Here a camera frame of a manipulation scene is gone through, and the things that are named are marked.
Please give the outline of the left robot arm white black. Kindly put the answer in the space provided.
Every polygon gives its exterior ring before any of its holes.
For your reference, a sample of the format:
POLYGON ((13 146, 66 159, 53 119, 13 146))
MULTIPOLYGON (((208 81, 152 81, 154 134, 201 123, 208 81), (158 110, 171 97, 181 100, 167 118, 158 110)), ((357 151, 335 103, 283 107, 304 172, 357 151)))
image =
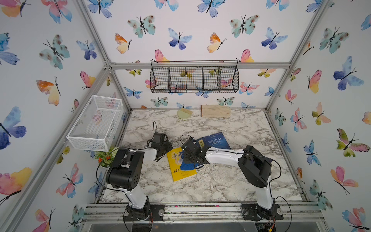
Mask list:
POLYGON ((113 190, 123 192, 128 199, 127 216, 124 219, 145 220, 151 215, 149 197, 139 186, 142 167, 144 163, 159 161, 172 149, 168 136, 155 132, 145 148, 121 147, 117 150, 106 175, 106 183, 113 190))

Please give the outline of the yellow cover book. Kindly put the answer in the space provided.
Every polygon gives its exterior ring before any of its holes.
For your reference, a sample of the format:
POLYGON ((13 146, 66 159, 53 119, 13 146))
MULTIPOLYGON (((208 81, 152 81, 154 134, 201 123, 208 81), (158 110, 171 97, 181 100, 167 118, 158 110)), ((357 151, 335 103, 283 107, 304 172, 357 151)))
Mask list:
POLYGON ((185 154, 181 148, 174 148, 167 153, 167 159, 174 182, 197 174, 194 164, 185 163, 184 157, 185 154))

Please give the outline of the blue microfiber cloth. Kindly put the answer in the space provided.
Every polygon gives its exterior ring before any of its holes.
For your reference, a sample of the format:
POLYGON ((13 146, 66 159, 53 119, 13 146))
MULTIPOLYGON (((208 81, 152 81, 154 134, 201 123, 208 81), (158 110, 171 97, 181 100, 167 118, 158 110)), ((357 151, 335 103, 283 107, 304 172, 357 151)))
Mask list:
POLYGON ((186 163, 185 161, 182 162, 180 165, 180 169, 182 171, 192 171, 195 169, 202 168, 204 165, 203 164, 198 164, 198 163, 186 163))

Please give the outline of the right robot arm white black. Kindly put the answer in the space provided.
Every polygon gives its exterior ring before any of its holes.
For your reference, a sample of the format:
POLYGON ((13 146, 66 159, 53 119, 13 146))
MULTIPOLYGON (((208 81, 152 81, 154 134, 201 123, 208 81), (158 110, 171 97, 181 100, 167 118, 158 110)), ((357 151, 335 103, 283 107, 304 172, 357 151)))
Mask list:
POLYGON ((283 220, 282 210, 271 194, 271 167, 273 159, 262 155, 253 146, 231 150, 210 146, 199 147, 189 138, 183 145, 184 159, 190 164, 225 164, 239 168, 247 182, 255 187, 257 202, 242 205, 244 220, 283 220))

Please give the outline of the dark blue yellow-label book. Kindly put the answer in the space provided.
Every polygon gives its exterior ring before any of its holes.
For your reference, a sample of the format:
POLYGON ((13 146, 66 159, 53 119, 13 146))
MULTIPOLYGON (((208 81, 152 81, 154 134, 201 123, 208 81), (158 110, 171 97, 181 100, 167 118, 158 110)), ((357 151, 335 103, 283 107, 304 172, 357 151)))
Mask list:
POLYGON ((205 143, 204 143, 204 140, 202 138, 198 139, 196 141, 196 144, 200 147, 200 148, 203 148, 205 147, 205 143))

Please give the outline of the blue Little Prince book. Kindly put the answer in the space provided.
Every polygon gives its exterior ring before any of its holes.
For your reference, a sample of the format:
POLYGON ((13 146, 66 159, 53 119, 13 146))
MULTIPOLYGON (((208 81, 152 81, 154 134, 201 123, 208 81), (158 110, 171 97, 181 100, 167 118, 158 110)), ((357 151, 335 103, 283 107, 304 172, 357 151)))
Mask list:
POLYGON ((205 145, 220 149, 231 149, 227 139, 222 132, 218 132, 202 138, 205 145))

